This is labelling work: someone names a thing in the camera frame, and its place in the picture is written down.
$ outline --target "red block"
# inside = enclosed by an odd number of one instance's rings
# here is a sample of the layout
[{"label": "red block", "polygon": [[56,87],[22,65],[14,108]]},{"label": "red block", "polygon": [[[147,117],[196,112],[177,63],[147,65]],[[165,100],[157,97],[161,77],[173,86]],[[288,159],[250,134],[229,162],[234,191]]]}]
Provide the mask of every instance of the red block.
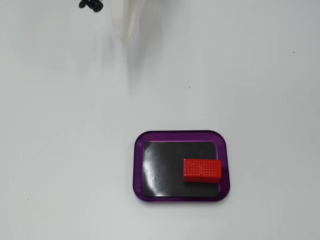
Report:
[{"label": "red block", "polygon": [[219,183],[221,161],[210,159],[184,159],[183,181],[192,183]]}]

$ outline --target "purple tray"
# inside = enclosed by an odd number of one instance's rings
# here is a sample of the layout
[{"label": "purple tray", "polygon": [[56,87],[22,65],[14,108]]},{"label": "purple tray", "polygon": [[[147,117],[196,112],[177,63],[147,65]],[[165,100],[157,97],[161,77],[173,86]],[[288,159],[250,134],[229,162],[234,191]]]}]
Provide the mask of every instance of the purple tray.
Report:
[{"label": "purple tray", "polygon": [[[144,196],[142,194],[143,146],[147,142],[212,142],[216,157],[221,160],[222,177],[217,196]],[[209,130],[201,131],[148,131],[141,134],[134,145],[133,191],[146,202],[216,202],[224,199],[230,190],[226,142],[223,137]]]}]

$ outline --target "black mat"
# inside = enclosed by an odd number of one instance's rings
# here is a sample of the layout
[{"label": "black mat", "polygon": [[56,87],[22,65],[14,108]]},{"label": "black mat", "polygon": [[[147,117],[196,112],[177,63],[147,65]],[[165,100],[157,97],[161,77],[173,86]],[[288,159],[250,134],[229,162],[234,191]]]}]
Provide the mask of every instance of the black mat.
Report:
[{"label": "black mat", "polygon": [[184,182],[184,159],[217,159],[213,142],[147,142],[142,194],[146,197],[215,197],[218,183]]}]

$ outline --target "red textured block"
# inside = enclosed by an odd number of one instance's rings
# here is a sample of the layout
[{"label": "red textured block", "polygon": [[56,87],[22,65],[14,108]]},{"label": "red textured block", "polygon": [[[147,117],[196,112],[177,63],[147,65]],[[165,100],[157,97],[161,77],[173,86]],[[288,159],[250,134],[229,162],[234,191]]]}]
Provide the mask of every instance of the red textured block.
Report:
[{"label": "red textured block", "polygon": [[192,183],[219,183],[221,161],[210,159],[184,159],[183,181]]}]

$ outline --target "white table surface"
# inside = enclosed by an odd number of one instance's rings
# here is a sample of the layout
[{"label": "white table surface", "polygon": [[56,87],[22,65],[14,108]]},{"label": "white table surface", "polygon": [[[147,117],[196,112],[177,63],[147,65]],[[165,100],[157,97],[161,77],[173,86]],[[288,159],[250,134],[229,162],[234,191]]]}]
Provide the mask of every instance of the white table surface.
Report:
[{"label": "white table surface", "polygon": [[[0,0],[1,240],[320,239],[320,1]],[[214,130],[218,203],[145,203],[136,138]]]}]

